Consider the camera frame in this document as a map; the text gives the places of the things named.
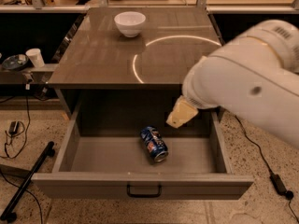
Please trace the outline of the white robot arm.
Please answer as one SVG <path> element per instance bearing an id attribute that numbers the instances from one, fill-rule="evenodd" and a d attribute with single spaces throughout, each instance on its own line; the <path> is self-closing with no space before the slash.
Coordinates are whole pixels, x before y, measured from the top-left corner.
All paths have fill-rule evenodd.
<path id="1" fill-rule="evenodd" d="M 299 147 L 298 48 L 292 24 L 258 23 L 192 67 L 166 123 L 178 128 L 221 106 Z"/>

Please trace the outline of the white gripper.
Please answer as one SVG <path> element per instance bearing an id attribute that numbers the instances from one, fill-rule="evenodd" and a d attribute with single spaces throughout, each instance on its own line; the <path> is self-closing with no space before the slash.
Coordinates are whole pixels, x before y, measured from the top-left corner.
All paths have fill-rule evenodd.
<path id="1" fill-rule="evenodd" d="M 220 66 L 223 58 L 219 56 L 203 56 L 196 63 L 182 85 L 180 96 L 166 123 L 179 128 L 198 114 L 198 109 L 209 109 L 223 106 L 223 75 Z"/>

